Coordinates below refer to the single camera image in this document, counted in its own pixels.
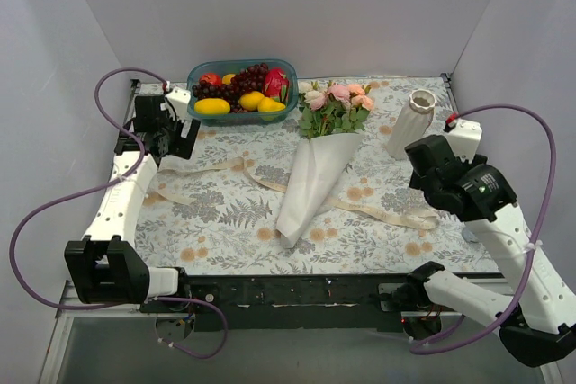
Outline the cream ribbon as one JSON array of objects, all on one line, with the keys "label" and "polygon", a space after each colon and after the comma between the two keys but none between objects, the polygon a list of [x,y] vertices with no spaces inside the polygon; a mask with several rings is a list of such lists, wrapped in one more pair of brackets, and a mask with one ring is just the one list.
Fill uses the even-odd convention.
[{"label": "cream ribbon", "polygon": [[[171,174],[184,178],[187,176],[204,174],[208,172],[236,169],[236,168],[237,169],[242,168],[243,175],[247,177],[247,179],[250,180],[251,182],[257,183],[258,185],[274,192],[286,193],[287,187],[285,185],[269,182],[267,180],[261,179],[258,176],[252,175],[248,171],[247,162],[242,157],[236,157],[231,160],[218,163],[216,165],[209,165],[207,168],[201,170],[177,170],[172,167],[160,166],[159,169],[157,170],[157,173]],[[409,210],[407,213],[398,215],[393,213],[387,213],[384,210],[380,210],[374,207],[363,206],[359,204],[353,204],[346,201],[342,201],[332,196],[328,196],[328,198],[324,200],[323,205],[328,206],[329,208],[337,208],[340,210],[362,214],[363,216],[370,217],[379,220],[383,223],[397,227],[414,228],[417,230],[429,231],[438,226],[439,215],[435,210],[430,209],[424,209],[424,208],[413,209]]]}]

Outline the white wrapping paper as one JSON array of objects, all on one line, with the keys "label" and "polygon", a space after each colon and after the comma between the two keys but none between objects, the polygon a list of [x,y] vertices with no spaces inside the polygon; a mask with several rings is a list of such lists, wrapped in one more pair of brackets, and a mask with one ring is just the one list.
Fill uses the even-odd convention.
[{"label": "white wrapping paper", "polygon": [[360,133],[336,133],[302,140],[275,229],[285,249],[295,246],[360,146]]}]

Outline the pink rose stem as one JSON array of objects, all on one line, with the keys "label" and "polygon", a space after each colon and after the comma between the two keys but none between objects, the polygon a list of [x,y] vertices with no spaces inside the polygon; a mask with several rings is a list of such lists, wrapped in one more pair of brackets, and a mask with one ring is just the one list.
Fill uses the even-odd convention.
[{"label": "pink rose stem", "polygon": [[344,132],[345,121],[349,120],[351,93],[345,85],[333,84],[323,94],[323,105],[316,103],[315,121],[312,130],[315,137]]}]

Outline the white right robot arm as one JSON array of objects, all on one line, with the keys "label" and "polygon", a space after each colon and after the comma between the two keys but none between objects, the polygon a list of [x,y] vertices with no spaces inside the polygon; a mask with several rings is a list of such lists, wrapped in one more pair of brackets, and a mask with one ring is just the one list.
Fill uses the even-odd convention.
[{"label": "white right robot arm", "polygon": [[531,242],[518,197],[502,173],[477,155],[464,162],[447,137],[406,146],[409,186],[436,210],[462,221],[515,291],[499,295],[428,262],[407,277],[417,309],[446,306],[496,332],[507,351],[529,367],[557,362],[575,350],[575,295],[540,246]]}]

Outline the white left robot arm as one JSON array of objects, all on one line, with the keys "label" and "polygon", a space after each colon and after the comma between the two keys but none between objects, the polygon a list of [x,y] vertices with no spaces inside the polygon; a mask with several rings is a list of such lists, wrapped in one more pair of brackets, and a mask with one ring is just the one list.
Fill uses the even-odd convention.
[{"label": "white left robot arm", "polygon": [[135,98],[134,116],[114,148],[113,185],[83,237],[68,242],[64,252],[77,296],[85,304],[141,304],[160,297],[174,312],[190,305],[192,292],[179,281],[180,270],[150,267],[135,249],[140,210],[161,161],[192,155],[200,123],[187,112],[190,101],[190,93],[179,87]]}]

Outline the white ribbed vase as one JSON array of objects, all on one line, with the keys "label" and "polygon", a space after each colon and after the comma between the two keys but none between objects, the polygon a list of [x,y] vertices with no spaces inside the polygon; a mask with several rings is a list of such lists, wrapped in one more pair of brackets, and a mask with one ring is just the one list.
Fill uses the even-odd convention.
[{"label": "white ribbed vase", "polygon": [[407,158],[405,147],[424,136],[434,118],[436,104],[436,96],[429,90],[417,89],[410,93],[388,140],[386,149],[390,157]]}]

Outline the yellow mango left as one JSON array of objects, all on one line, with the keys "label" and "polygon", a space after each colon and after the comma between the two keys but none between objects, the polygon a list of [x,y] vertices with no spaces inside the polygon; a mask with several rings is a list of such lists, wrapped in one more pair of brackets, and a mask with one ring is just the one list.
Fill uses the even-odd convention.
[{"label": "yellow mango left", "polygon": [[230,104],[221,98],[204,98],[194,104],[194,111],[201,115],[225,115],[230,113]]}]

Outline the yellow mango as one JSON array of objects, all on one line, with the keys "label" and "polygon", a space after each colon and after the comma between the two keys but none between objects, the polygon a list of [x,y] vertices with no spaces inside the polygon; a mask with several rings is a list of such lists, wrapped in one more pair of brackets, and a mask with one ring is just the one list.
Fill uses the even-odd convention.
[{"label": "yellow mango", "polygon": [[260,113],[281,112],[285,108],[286,106],[283,103],[270,97],[264,97],[258,103],[257,111]]},{"label": "yellow mango", "polygon": [[194,111],[201,115],[225,115],[230,113],[230,104],[221,98],[204,98],[194,104]]}]

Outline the teal plastic fruit basket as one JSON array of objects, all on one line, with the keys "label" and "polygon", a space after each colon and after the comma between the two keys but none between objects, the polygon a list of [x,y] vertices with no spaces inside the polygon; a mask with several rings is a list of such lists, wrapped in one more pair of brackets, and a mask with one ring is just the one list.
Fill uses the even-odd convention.
[{"label": "teal plastic fruit basket", "polygon": [[187,78],[188,113],[208,126],[285,119],[299,100],[293,66],[280,59],[212,61]]}]

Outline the red apple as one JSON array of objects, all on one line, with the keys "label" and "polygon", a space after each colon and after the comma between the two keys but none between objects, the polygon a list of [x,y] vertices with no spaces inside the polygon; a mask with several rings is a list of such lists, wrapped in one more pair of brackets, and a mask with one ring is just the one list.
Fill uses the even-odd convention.
[{"label": "red apple", "polygon": [[213,85],[213,86],[220,86],[222,84],[221,77],[215,73],[209,72],[203,74],[200,79],[199,83],[201,85]]}]

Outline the orange fruit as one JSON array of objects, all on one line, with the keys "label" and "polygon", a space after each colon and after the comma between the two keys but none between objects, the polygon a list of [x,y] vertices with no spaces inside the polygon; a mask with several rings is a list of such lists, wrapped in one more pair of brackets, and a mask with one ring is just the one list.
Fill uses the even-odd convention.
[{"label": "orange fruit", "polygon": [[224,85],[233,85],[236,82],[236,75],[235,74],[227,74],[221,79],[221,82]]}]

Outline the yellow lemon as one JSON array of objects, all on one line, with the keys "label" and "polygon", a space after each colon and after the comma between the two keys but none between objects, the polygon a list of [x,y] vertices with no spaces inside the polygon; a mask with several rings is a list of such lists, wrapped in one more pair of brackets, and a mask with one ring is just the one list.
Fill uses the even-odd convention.
[{"label": "yellow lemon", "polygon": [[255,112],[257,110],[258,105],[260,102],[265,98],[265,96],[258,92],[252,91],[246,94],[243,94],[238,103],[242,107],[243,110],[247,112]]}]

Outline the silver drink can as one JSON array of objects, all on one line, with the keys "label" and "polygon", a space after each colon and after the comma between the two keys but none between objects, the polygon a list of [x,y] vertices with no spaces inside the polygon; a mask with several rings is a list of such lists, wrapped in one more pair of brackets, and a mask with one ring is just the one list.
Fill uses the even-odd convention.
[{"label": "silver drink can", "polygon": [[479,244],[480,240],[478,239],[478,237],[476,235],[474,235],[474,233],[469,230],[468,228],[464,228],[462,230],[462,238],[465,242],[469,243],[469,244]]}]

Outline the yellow mango right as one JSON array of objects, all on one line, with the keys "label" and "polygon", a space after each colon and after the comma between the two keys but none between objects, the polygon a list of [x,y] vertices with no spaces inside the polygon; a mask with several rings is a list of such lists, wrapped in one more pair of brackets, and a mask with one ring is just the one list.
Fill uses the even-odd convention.
[{"label": "yellow mango right", "polygon": [[260,113],[281,112],[285,108],[286,106],[283,103],[270,97],[264,97],[258,103],[257,111]]}]

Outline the floral tablecloth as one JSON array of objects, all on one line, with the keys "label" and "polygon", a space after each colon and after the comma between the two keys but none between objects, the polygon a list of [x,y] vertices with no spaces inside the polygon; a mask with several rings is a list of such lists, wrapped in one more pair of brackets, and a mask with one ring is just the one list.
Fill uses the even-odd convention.
[{"label": "floral tablecloth", "polygon": [[[408,186],[409,163],[391,158],[386,147],[403,104],[417,89],[436,96],[430,131],[441,131],[452,110],[445,84],[439,77],[371,76],[364,85],[371,86],[375,106],[334,197],[398,215],[424,208],[420,192]],[[202,126],[190,159],[167,157],[161,166],[201,170],[242,157],[252,175],[286,185],[300,140],[299,117],[292,112],[267,125]],[[426,231],[327,207],[285,249],[275,229],[282,199],[282,193],[248,180],[242,168],[184,178],[157,174],[140,210],[136,251],[150,266],[201,275],[405,273],[428,261],[452,272],[496,270],[485,249],[465,242],[463,225],[445,213]]]}]

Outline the dark red grape bunch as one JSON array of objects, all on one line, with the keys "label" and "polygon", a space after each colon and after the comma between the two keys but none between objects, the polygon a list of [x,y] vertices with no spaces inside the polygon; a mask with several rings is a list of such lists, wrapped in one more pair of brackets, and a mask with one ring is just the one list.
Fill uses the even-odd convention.
[{"label": "dark red grape bunch", "polygon": [[269,66],[266,63],[260,63],[241,69],[238,73],[230,73],[236,75],[236,82],[233,85],[201,85],[199,78],[192,83],[190,91],[196,102],[204,98],[221,98],[229,103],[230,113],[247,112],[239,105],[239,98],[252,91],[263,94],[264,81],[268,71]]}]

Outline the peach rose stem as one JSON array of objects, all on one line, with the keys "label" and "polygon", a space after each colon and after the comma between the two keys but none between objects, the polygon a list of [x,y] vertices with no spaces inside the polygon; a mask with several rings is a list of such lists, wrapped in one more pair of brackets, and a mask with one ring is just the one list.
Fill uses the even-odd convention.
[{"label": "peach rose stem", "polygon": [[371,86],[351,84],[347,86],[347,90],[350,95],[350,129],[363,130],[364,123],[374,108],[374,100],[369,96]]}]

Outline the red dragon fruit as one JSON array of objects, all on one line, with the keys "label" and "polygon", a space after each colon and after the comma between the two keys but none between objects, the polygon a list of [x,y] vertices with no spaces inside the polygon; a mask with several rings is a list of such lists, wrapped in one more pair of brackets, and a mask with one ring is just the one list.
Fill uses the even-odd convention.
[{"label": "red dragon fruit", "polygon": [[277,102],[284,103],[288,96],[289,80],[279,67],[272,68],[265,76],[263,94]]}]

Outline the white rose stem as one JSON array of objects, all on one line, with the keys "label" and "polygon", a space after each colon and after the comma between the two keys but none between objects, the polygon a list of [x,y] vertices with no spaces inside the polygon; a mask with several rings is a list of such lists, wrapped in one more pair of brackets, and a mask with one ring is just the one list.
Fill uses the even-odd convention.
[{"label": "white rose stem", "polygon": [[299,110],[301,118],[298,124],[301,135],[311,139],[321,135],[323,127],[323,109],[326,105],[326,95],[317,90],[299,94]]}]

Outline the cream rose stem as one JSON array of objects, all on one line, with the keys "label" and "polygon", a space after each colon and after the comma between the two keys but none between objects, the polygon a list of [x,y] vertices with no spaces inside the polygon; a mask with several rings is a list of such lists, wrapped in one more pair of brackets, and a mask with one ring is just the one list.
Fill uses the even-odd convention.
[{"label": "cream rose stem", "polygon": [[313,92],[313,91],[314,91],[313,83],[308,82],[308,81],[299,81],[298,82],[298,93],[299,93],[299,97],[301,99],[305,99],[306,94],[308,94],[309,92]]}]

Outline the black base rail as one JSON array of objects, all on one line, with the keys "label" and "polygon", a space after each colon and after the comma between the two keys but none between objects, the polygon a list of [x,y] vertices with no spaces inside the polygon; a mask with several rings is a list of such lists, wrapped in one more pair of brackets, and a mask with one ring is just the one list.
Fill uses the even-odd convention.
[{"label": "black base rail", "polygon": [[190,276],[179,292],[194,299],[150,300],[141,312],[192,315],[200,332],[231,330],[375,328],[400,331],[407,319],[436,323],[442,306],[420,303],[405,287],[404,274]]}]

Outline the aluminium frame rail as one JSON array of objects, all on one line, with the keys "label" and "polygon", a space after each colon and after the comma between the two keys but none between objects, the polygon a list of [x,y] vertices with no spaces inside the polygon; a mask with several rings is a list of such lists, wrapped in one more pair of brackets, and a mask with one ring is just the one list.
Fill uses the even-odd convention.
[{"label": "aluminium frame rail", "polygon": [[130,318],[130,317],[158,317],[157,313],[147,313],[140,310],[140,305],[122,304],[109,308],[84,309],[84,304],[77,296],[77,291],[70,281],[67,281],[60,298],[60,303],[67,307],[81,307],[79,310],[65,309],[61,312],[66,317],[93,317],[93,318]]}]

